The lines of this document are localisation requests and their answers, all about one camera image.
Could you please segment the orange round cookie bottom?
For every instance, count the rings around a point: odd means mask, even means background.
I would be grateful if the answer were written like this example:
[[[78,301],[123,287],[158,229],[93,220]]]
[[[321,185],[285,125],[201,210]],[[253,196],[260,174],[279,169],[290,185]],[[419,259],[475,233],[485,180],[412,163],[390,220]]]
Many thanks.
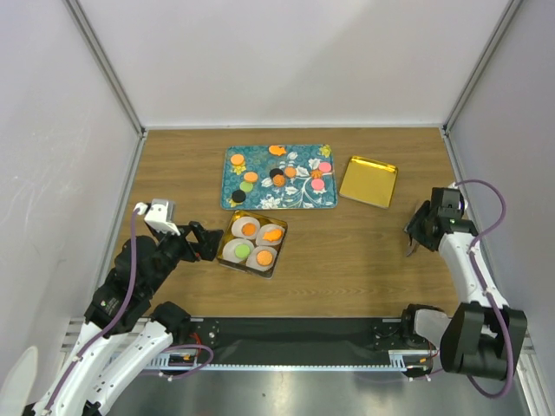
[[[243,224],[241,231],[242,233],[247,236],[253,236],[257,233],[257,226],[254,223],[245,223]]]

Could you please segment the orange fish cookie bottom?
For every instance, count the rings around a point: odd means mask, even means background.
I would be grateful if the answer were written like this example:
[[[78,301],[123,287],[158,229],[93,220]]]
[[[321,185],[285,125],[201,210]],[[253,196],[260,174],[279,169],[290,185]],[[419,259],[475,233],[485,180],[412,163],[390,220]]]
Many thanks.
[[[263,235],[263,240],[271,243],[278,242],[283,237],[284,232],[281,229],[274,228],[266,231]]]

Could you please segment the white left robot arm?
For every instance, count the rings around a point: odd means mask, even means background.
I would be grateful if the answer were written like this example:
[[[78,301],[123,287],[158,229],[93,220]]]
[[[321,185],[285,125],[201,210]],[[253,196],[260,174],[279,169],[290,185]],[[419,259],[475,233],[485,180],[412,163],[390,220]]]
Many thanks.
[[[173,302],[151,300],[181,262],[215,259],[222,230],[198,222],[177,233],[133,233],[94,293],[77,341],[52,386],[24,415],[104,415],[109,403],[156,355],[191,338],[191,316]]]

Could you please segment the gold cookie tin box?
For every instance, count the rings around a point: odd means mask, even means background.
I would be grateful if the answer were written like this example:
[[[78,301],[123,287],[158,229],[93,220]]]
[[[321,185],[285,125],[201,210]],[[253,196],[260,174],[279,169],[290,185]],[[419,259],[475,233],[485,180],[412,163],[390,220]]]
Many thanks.
[[[260,223],[260,227],[263,226],[263,225],[266,225],[266,224],[277,224],[277,225],[280,225],[281,227],[285,228],[285,234],[284,234],[284,238],[282,240],[282,243],[279,244],[279,245],[276,245],[276,246],[271,246],[277,251],[277,259],[276,259],[273,267],[270,270],[267,270],[266,272],[261,272],[261,271],[258,271],[258,270],[253,270],[253,269],[248,268],[245,265],[247,259],[245,261],[243,261],[242,263],[232,263],[232,262],[228,262],[228,261],[226,261],[222,258],[222,250],[223,250],[224,246],[229,241],[231,241],[232,239],[237,238],[237,237],[234,237],[231,233],[232,223],[236,219],[238,219],[240,217],[243,217],[243,216],[250,216],[250,217],[256,218]],[[267,216],[264,216],[264,215],[260,215],[260,214],[256,214],[256,213],[252,213],[252,212],[248,212],[248,211],[237,210],[232,214],[231,220],[230,220],[227,228],[224,231],[224,235],[221,239],[216,259],[217,259],[217,261],[220,265],[225,266],[227,268],[242,271],[244,273],[250,273],[250,274],[253,274],[253,275],[256,275],[256,276],[263,277],[265,279],[271,279],[273,277],[275,269],[277,267],[278,259],[280,258],[280,253],[281,253],[281,251],[284,247],[284,240],[287,236],[287,232],[288,232],[288,224],[285,221],[278,220],[278,219],[275,219],[275,218],[270,218],[270,217],[267,217]],[[257,246],[263,246],[263,245],[256,245],[256,238],[252,239],[250,241],[254,244],[254,249]]]

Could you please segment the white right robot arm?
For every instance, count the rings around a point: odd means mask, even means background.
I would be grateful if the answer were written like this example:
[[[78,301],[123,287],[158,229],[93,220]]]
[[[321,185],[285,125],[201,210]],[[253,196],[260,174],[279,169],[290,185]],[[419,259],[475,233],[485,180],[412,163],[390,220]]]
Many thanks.
[[[526,331],[526,314],[509,306],[495,286],[480,247],[484,233],[465,217],[466,201],[456,185],[435,187],[404,228],[407,253],[423,248],[443,259],[459,306],[452,316],[434,307],[409,305],[399,327],[401,342],[439,349],[443,369],[471,380],[513,379]]]

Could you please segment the metal tongs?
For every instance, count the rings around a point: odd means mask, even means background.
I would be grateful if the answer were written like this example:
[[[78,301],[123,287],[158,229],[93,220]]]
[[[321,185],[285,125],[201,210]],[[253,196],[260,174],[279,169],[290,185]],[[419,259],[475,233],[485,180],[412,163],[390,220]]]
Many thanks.
[[[406,256],[415,254],[418,247],[428,239],[426,231],[426,220],[430,212],[430,202],[424,201],[415,210],[414,215],[405,225],[404,232],[408,236],[408,248]]]

